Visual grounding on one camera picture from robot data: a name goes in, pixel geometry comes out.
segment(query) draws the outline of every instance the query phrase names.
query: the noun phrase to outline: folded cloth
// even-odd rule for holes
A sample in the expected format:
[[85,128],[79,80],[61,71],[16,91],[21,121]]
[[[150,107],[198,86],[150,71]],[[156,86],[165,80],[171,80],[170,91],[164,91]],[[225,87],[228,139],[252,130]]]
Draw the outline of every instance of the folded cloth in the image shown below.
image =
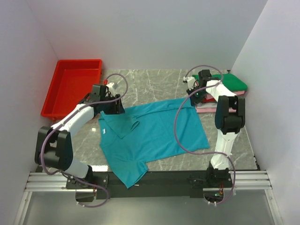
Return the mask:
[[[125,114],[101,113],[100,146],[111,170],[126,185],[134,185],[148,170],[146,163],[185,151],[176,143],[173,124],[183,99],[125,109]],[[190,151],[209,148],[195,107],[187,101],[177,122],[177,136]]]
[[[233,93],[236,95],[243,95],[243,94],[245,94],[245,91],[239,90],[239,91],[233,91]],[[203,99],[202,103],[208,103],[208,102],[216,102],[216,100],[213,98],[212,95],[207,94],[205,99]]]
[[[217,111],[217,103],[216,102],[207,102],[207,103],[199,103],[196,105],[197,113],[215,113]],[[236,110],[230,108],[230,113],[236,112]]]
[[[199,75],[193,75],[193,77],[199,81]],[[217,77],[221,79],[220,74],[212,75],[212,77]],[[248,89],[247,85],[233,74],[224,74],[224,79],[222,83],[226,88],[229,89],[229,91],[239,91]]]

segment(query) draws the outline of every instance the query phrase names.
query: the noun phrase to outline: white arm segment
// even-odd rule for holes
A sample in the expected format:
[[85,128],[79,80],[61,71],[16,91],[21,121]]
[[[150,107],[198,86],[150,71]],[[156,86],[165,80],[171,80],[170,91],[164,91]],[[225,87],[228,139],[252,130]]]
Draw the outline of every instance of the white arm segment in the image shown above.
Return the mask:
[[[218,82],[220,82],[220,81],[208,81],[206,86],[215,85]],[[219,96],[222,96],[222,95],[236,96],[236,94],[229,91],[222,83],[219,84],[218,86],[215,86],[215,87],[212,87],[212,88],[207,88],[206,92],[211,94],[216,101],[218,101]]]
[[[67,118],[71,116],[74,112],[78,111],[80,107],[82,107],[85,104],[78,104],[75,109],[69,113],[68,116],[66,116],[64,119],[62,119],[60,122],[52,125],[52,128],[56,128],[59,124],[64,123]],[[74,116],[68,123],[66,123],[64,126],[62,126],[59,130],[66,130],[71,133],[71,137],[74,137],[75,134],[79,131],[79,129],[89,120],[91,120],[94,117],[94,109],[91,106],[85,107],[82,109],[76,116]]]
[[106,86],[108,87],[108,89],[111,93],[111,96],[116,96],[116,94],[117,94],[116,89],[118,87],[118,84],[111,82],[111,83],[108,83]]
[[192,90],[194,89],[195,87],[195,82],[196,82],[196,79],[192,76],[189,76],[189,77],[184,77],[183,78],[183,81],[186,81],[187,82],[187,88],[189,90]]
[[[214,85],[219,81],[208,81],[207,86]],[[229,91],[222,83],[213,88],[207,88],[206,92],[211,94],[216,101],[218,101],[219,96],[226,95],[226,96],[235,96],[236,94]],[[233,148],[233,142],[238,134],[234,132],[229,132],[227,134],[223,134],[223,132],[219,129],[217,130],[217,144],[215,151],[223,152],[228,156],[231,155],[231,150]],[[224,170],[229,168],[229,160],[227,157],[221,154],[215,154],[211,160],[211,165],[214,169]]]
[[[60,122],[52,125],[52,128],[56,128],[59,124],[64,123],[64,121],[71,116],[75,111],[78,111],[78,109],[85,104],[78,104],[76,108],[63,120]],[[69,122],[67,122],[63,127],[61,127],[59,130],[66,130],[71,133],[71,137],[75,136],[75,134],[79,131],[79,129],[89,120],[91,120],[94,117],[94,109],[90,106],[85,107],[82,109],[76,116],[74,116]],[[70,167],[65,170],[66,173],[69,173],[75,177],[78,178],[85,178],[87,172],[88,172],[88,165],[80,162],[77,158],[73,156],[72,163]]]
[[[217,130],[217,143],[215,151],[223,152],[226,155],[231,155],[233,149],[233,142],[238,134],[234,132],[227,133],[224,135],[221,130]],[[229,160],[226,156],[221,154],[214,154],[210,160],[211,165],[214,169],[224,170],[229,168]]]

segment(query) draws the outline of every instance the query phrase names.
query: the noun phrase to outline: teal shirt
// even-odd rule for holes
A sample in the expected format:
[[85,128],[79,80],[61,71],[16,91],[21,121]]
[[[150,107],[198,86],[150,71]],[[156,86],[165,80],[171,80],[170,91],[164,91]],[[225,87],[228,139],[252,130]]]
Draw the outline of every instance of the teal shirt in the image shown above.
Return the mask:
[[[147,172],[147,162],[185,153],[173,133],[175,115],[183,100],[134,106],[120,115],[101,112],[100,146],[111,170],[127,188]],[[198,114],[189,101],[178,116],[177,136],[190,151],[209,148]]]

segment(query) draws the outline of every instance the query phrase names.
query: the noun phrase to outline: pink cloth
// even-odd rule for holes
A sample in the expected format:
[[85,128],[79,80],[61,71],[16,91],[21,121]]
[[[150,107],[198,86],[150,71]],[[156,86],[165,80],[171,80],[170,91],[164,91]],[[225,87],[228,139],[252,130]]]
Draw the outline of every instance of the pink cloth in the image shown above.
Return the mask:
[[[217,108],[196,108],[197,113],[215,113]],[[236,110],[229,109],[230,113],[234,113]]]
[[[234,91],[234,94],[243,95],[243,94],[245,94],[245,91],[244,90]],[[206,99],[211,99],[211,98],[213,98],[213,96],[211,96],[210,94],[207,94],[205,98]]]

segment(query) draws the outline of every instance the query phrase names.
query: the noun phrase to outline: floor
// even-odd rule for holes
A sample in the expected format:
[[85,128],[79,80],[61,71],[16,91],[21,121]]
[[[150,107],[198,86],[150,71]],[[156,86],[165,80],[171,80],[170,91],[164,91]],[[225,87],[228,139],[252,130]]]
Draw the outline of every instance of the floor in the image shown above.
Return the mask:
[[[102,71],[101,80],[104,80],[112,73],[121,73],[126,77],[129,88],[126,96],[122,99],[122,104],[124,108],[126,108],[160,100],[186,97],[187,85],[182,82],[182,78],[186,72],[187,70],[169,69],[104,70]],[[110,78],[109,81],[116,82],[119,86],[117,89],[118,93],[123,93],[125,90],[125,82],[121,77],[114,76]],[[214,151],[217,141],[217,129],[214,125],[214,114],[201,113],[199,114],[199,117],[209,140],[210,148],[198,150],[198,152]],[[75,157],[92,165],[93,170],[107,171],[110,169],[99,146],[100,138],[98,119],[94,118],[85,124],[73,138],[73,151],[75,152]],[[183,154],[149,162],[147,163],[147,166],[150,171],[205,170],[211,157],[211,155],[195,156]],[[245,128],[241,130],[234,142],[232,148],[232,160],[238,170],[257,169]]]

